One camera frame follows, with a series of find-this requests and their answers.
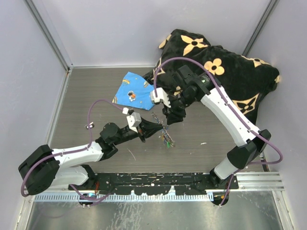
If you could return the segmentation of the bunch of coloured keys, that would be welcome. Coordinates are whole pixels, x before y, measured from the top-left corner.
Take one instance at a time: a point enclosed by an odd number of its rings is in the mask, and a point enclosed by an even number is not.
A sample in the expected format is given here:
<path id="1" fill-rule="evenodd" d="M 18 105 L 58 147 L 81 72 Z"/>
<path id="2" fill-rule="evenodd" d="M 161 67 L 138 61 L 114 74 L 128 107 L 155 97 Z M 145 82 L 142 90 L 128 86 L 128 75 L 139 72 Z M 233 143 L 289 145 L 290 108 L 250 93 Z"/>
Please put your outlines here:
<path id="1" fill-rule="evenodd" d="M 162 135 L 161 135 L 161 139 L 162 139 L 164 145 L 165 145 L 167 148 L 172 148 L 172 147 L 174 147 L 174 141 L 172 140 L 172 138 L 171 138 L 168 134 L 166 134 L 166 133 L 162 134 Z"/>

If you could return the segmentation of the white blue large keyring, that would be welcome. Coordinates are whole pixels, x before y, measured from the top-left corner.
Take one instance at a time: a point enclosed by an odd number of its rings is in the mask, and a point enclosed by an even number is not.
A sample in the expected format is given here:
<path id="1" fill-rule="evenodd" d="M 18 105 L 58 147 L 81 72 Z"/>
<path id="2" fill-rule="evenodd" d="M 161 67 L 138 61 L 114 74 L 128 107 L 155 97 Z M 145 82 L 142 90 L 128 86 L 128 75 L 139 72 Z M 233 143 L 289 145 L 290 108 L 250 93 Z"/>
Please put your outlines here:
<path id="1" fill-rule="evenodd" d="M 155 112 L 151 112 L 151 115 L 152 115 L 152 117 L 153 117 L 153 119 L 155 120 L 156 123 L 159 123 L 159 124 L 162 124 L 162 125 L 163 125 L 164 128 L 161 130 L 162 134 L 166 133 L 166 134 L 169 135 L 169 133 L 168 133 L 168 131 L 167 131 L 168 125 L 164 124 L 163 120 L 160 119 L 160 118 L 155 114 Z"/>

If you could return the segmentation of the black key tag with key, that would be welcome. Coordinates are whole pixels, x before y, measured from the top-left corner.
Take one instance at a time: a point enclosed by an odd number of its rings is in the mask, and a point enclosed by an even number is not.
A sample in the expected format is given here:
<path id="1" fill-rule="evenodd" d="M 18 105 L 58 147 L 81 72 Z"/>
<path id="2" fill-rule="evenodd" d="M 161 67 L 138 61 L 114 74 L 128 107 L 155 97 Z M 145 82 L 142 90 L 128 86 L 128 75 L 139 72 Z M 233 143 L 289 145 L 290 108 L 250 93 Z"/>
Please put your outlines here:
<path id="1" fill-rule="evenodd" d="M 85 126 L 86 129 L 91 129 L 94 127 L 94 124 L 93 123 L 90 123 L 88 125 Z"/>

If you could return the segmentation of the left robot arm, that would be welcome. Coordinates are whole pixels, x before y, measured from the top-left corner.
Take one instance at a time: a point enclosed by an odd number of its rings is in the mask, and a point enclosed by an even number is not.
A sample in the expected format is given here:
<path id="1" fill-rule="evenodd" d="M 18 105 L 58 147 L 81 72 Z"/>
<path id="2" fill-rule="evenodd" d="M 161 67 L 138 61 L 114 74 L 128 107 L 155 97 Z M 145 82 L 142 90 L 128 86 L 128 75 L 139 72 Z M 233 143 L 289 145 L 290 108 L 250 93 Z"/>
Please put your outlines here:
<path id="1" fill-rule="evenodd" d="M 39 146 L 18 167 L 23 180 L 21 195 L 33 196 L 50 187 L 66 184 L 90 190 L 94 188 L 96 178 L 87 163 L 107 160 L 117 153 L 117 145 L 135 138 L 145 142 L 163 129 L 162 124 L 143 118 L 133 121 L 128 116 L 128 121 L 132 125 L 123 128 L 107 123 L 99 138 L 82 146 L 66 149 L 52 149 L 47 144 Z"/>

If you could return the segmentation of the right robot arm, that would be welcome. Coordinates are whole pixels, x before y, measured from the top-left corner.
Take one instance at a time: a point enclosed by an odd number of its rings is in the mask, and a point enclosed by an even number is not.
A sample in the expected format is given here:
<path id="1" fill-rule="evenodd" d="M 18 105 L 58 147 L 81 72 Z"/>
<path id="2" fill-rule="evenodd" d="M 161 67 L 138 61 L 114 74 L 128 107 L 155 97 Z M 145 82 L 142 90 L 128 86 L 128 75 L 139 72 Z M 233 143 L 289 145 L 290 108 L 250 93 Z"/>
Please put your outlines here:
<path id="1" fill-rule="evenodd" d="M 220 189 L 231 174 L 244 169 L 260 155 L 271 134 L 266 129 L 260 130 L 238 110 L 218 80 L 214 85 L 207 74 L 197 75 L 186 65 L 173 74 L 173 79 L 182 91 L 170 98 L 170 106 L 163 109 L 167 124 L 182 122 L 185 109 L 194 102 L 201 102 L 221 121 L 236 144 L 210 171 L 211 185 Z"/>

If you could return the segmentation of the blue space print cloth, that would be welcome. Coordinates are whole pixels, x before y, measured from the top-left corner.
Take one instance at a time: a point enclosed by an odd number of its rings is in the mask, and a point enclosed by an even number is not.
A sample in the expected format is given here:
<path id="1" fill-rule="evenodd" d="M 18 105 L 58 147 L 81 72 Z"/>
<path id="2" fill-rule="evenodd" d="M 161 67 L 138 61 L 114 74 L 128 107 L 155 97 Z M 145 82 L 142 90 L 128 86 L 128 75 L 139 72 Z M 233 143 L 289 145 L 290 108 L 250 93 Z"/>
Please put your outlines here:
<path id="1" fill-rule="evenodd" d="M 154 87 L 142 76 L 128 72 L 114 96 L 112 103 L 127 107 L 151 110 L 154 103 L 151 101 L 150 93 Z"/>

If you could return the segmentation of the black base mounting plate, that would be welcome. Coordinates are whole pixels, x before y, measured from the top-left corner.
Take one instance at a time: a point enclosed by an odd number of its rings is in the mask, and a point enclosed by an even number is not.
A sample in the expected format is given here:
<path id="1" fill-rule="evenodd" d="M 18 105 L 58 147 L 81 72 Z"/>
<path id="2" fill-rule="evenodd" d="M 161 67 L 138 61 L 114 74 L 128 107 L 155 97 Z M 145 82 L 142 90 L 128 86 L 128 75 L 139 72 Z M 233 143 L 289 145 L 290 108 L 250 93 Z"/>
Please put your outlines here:
<path id="1" fill-rule="evenodd" d="M 202 172 L 175 173 L 98 173 L 89 185 L 76 186 L 81 190 L 98 189 L 100 193 L 130 195 L 166 195 L 174 188 L 175 195 L 205 195 L 208 190 L 225 190 L 228 182 L 214 186 L 210 175 Z"/>

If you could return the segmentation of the black floral plush pillow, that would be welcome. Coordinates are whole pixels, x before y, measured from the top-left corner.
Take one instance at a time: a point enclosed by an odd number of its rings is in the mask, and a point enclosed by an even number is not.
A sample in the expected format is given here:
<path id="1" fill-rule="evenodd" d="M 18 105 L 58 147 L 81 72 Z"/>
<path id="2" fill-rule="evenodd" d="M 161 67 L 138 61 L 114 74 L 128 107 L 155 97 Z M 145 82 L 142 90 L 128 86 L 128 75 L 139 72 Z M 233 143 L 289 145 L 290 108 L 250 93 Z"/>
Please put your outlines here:
<path id="1" fill-rule="evenodd" d="M 274 91 L 280 81 L 279 71 L 258 58 L 247 58 L 213 46 L 201 34 L 175 29 L 159 45 L 162 54 L 155 67 L 143 78 L 167 93 L 179 94 L 183 87 L 176 83 L 173 74 L 187 65 L 200 75 L 205 70 L 214 75 L 239 111 L 253 124 L 256 123 L 260 102 Z"/>

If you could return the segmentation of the aluminium frame rail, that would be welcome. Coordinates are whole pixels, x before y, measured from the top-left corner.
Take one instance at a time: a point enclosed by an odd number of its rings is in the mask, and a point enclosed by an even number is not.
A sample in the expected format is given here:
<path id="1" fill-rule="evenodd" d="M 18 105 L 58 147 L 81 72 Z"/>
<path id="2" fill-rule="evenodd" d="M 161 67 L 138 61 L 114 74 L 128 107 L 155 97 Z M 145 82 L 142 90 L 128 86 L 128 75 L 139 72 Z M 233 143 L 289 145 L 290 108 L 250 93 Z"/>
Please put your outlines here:
<path id="1" fill-rule="evenodd" d="M 43 192 L 71 190 L 71 184 L 53 186 Z M 281 177 L 277 172 L 238 172 L 234 175 L 231 183 L 228 182 L 227 188 L 246 190 L 246 191 L 282 191 L 284 185 L 282 183 Z"/>

